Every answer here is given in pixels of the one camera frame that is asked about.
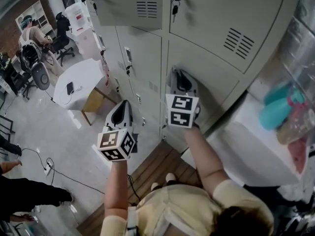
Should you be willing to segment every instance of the person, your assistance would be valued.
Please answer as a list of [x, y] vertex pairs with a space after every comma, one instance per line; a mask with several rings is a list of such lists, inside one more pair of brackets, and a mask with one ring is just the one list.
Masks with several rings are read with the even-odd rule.
[[72, 194], [64, 189], [26, 178], [9, 179], [2, 176], [17, 165], [22, 165], [20, 160], [0, 164], [0, 220], [6, 222], [31, 221], [32, 217], [27, 214], [18, 216], [14, 213], [30, 212], [39, 205], [58, 207], [64, 202], [74, 201]]
[[203, 189], [168, 174], [165, 187], [154, 183], [136, 208], [128, 208], [127, 162], [113, 162], [101, 236], [270, 235], [273, 216], [266, 204], [228, 177], [197, 127], [184, 132]]
[[[33, 21], [31, 16], [26, 16], [21, 22], [21, 29], [22, 34], [21, 37], [24, 41], [27, 39], [27, 31], [30, 28], [30, 40], [33, 40], [38, 46], [41, 45], [50, 45], [52, 43], [52, 40], [49, 40], [45, 38], [44, 33], [37, 27], [32, 26]], [[21, 41], [19, 41], [20, 49], [22, 48], [23, 44]], [[55, 58], [54, 54], [51, 51], [48, 51], [48, 53], [43, 53], [41, 57], [41, 61], [45, 64], [49, 77], [50, 82], [52, 85], [56, 85], [58, 77], [62, 75], [63, 69], [58, 63], [57, 59]]]
[[0, 148], [5, 149], [6, 151], [22, 156], [22, 150], [19, 146], [10, 143], [6, 138], [4, 138], [2, 135], [0, 135]]
[[0, 76], [8, 83], [15, 95], [18, 95], [18, 91], [15, 84], [12, 81], [11, 74], [14, 72], [12, 60], [7, 52], [0, 52]]

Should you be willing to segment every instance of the electrical outlet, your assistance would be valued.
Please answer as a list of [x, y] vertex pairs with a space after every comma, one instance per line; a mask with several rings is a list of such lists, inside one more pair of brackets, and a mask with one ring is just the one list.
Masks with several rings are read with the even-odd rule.
[[45, 173], [46, 176], [48, 176], [48, 174], [50, 173], [52, 167], [53, 167], [53, 162], [52, 161], [48, 161], [47, 165], [46, 165], [46, 167], [44, 169], [44, 173]]

